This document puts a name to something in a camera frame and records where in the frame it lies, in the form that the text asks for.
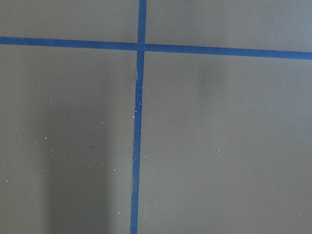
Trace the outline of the blue tape line lengthwise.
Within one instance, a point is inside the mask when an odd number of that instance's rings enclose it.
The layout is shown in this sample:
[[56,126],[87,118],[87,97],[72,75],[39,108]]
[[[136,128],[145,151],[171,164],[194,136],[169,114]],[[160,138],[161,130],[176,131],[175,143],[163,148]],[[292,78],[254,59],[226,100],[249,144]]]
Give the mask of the blue tape line lengthwise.
[[134,143],[133,143],[133,166],[132,166],[132,195],[130,233],[136,234],[138,227],[138,205],[139,205],[139,178],[140,178],[140,149],[141,149],[141,124],[142,124],[142,98],[144,81],[144,59],[145,59],[145,35],[146,35],[146,13],[147,1],[139,1],[138,9],[138,32],[136,52],[136,90],[134,109]]

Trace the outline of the blue tape line crosswise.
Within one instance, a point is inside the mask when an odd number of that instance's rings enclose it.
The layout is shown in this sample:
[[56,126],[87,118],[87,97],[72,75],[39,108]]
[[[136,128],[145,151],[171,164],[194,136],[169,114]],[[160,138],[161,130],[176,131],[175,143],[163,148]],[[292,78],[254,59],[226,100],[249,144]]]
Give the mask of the blue tape line crosswise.
[[[21,38],[21,37],[4,37],[4,36],[1,36],[0,43],[7,45],[109,49],[109,50],[125,50],[125,51],[136,51],[139,48],[139,46],[136,43],[127,43],[127,42]],[[144,51],[147,52],[206,54],[206,55],[302,59],[302,60],[312,59],[311,52],[298,52],[298,51],[279,51],[279,50],[260,50],[260,49],[225,48],[225,47],[165,45],[165,44],[145,44],[143,45],[143,49]]]

